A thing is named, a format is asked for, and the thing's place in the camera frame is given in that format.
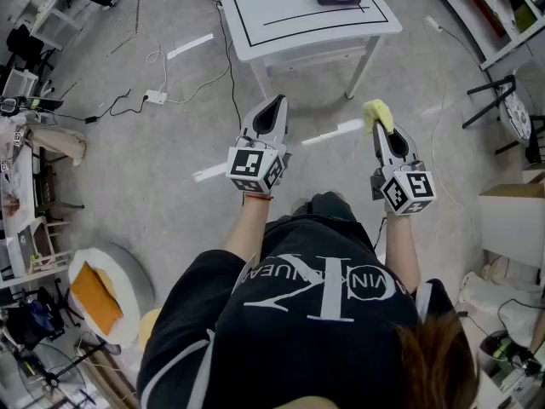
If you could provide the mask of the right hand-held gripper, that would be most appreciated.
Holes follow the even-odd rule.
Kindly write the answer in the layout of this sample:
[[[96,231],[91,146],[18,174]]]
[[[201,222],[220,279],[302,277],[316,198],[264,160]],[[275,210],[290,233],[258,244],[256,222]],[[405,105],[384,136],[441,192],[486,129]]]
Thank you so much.
[[[388,134],[380,121],[374,122],[372,134],[381,166],[370,177],[372,198],[383,199],[387,211],[395,216],[424,211],[437,199],[437,192],[432,173],[419,160],[413,139],[399,125]]]

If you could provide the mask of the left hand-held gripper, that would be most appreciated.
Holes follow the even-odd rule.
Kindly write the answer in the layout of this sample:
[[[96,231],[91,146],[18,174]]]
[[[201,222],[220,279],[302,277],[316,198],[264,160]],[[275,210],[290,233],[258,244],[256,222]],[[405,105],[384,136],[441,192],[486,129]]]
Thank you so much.
[[[282,143],[287,134],[285,95],[265,99],[242,122],[242,134],[229,148],[226,177],[243,193],[269,196],[287,169],[291,154]]]

